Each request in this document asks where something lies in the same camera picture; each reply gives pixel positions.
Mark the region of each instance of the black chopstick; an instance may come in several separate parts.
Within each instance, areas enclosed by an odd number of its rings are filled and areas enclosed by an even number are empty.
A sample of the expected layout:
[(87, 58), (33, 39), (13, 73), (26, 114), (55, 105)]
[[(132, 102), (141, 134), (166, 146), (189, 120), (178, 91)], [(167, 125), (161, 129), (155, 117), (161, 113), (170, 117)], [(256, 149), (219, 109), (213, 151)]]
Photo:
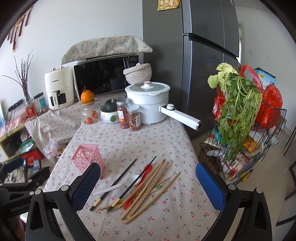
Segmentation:
[[(120, 179), (123, 177), (123, 175), (131, 168), (131, 166), (135, 163), (135, 161), (137, 160), (137, 158), (128, 166), (127, 169), (124, 170), (124, 172), (119, 176), (119, 178), (117, 178), (115, 180), (115, 182), (113, 182), (113, 184), (111, 186), (114, 186), (116, 185)], [(109, 192), (105, 192), (93, 205), (92, 207), (89, 209), (90, 211), (93, 211), (96, 206), (106, 197), (106, 195), (108, 194)]]
[(121, 196), (112, 204), (111, 207), (109, 207), (107, 209), (106, 212), (110, 212), (113, 207), (124, 197), (124, 195), (126, 195), (126, 193), (133, 187), (133, 185), (135, 185), (135, 183), (137, 182), (137, 180), (142, 176), (142, 174), (146, 171), (146, 169), (151, 165), (151, 163), (154, 161), (154, 159), (156, 158), (156, 156), (153, 158), (153, 160), (144, 168), (144, 170), (140, 173), (140, 175), (133, 181), (133, 183), (121, 194)]

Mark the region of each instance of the blue gripper pad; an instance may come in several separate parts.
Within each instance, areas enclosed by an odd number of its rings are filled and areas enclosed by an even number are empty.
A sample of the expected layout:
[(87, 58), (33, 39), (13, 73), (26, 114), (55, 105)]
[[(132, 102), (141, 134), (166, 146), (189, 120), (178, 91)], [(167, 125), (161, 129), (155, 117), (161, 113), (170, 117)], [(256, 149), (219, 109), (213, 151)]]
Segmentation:
[(72, 208), (77, 212), (83, 209), (91, 192), (101, 175), (101, 168), (97, 163), (91, 163), (85, 172), (77, 177), (71, 184), (71, 191), (69, 194), (72, 198)]
[(11, 173), (15, 169), (21, 167), (23, 164), (24, 164), (24, 159), (22, 157), (18, 157), (5, 165), (5, 172)]
[(215, 176), (213, 172), (207, 168), (205, 163), (198, 163), (196, 165), (195, 174), (213, 207), (222, 212), (225, 208), (228, 193), (224, 181), (221, 179), (223, 182), (221, 183), (217, 180), (220, 177)]

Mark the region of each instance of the red plastic spoon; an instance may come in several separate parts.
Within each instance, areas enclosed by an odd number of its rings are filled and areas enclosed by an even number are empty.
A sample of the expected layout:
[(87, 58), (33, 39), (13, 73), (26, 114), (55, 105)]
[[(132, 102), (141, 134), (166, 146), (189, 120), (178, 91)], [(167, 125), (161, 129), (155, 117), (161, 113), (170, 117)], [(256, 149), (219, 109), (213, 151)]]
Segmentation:
[[(150, 165), (150, 166), (146, 169), (146, 171), (143, 173), (143, 175), (141, 176), (141, 181), (137, 184), (136, 187), (138, 187), (138, 186), (139, 186), (139, 185), (145, 180), (146, 175), (147, 175), (151, 170), (152, 170), (152, 165)], [(132, 197), (130, 198), (130, 200), (124, 205), (124, 208), (123, 208), (123, 209), (124, 209), (124, 210), (127, 210), (127, 209), (132, 205), (134, 199), (135, 199), (135, 195), (132, 196)]]

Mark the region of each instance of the pink plastic basket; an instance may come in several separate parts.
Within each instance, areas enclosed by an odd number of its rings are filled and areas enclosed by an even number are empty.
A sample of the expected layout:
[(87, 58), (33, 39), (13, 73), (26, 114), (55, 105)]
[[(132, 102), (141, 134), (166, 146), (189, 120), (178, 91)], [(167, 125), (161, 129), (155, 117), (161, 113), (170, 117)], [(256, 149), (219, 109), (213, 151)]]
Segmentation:
[(99, 164), (101, 168), (100, 179), (102, 178), (105, 165), (98, 150), (98, 145), (79, 145), (71, 161), (75, 163), (81, 174), (84, 173), (92, 162)]

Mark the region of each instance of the dried food jar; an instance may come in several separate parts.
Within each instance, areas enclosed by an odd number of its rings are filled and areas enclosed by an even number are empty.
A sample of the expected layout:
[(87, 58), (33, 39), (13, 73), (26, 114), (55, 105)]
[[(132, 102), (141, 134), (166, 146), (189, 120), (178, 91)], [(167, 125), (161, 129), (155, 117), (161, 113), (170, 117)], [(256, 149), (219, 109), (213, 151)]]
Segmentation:
[(91, 102), (83, 104), (82, 121), (86, 124), (96, 123), (99, 120), (99, 114), (94, 107), (94, 99)]
[(28, 119), (34, 120), (37, 117), (37, 111), (34, 105), (34, 101), (32, 99), (28, 100), (25, 103), (25, 109), (26, 109), (26, 113), (28, 115)]
[(48, 112), (49, 107), (43, 92), (39, 93), (38, 95), (35, 95), (34, 100), (35, 100), (35, 108), (39, 115), (42, 115)]
[(127, 107), (129, 125), (132, 131), (141, 129), (140, 107), (137, 104), (129, 104)]
[(120, 98), (116, 101), (116, 104), (120, 127), (122, 129), (128, 129), (128, 111), (126, 109), (128, 106), (128, 98)]

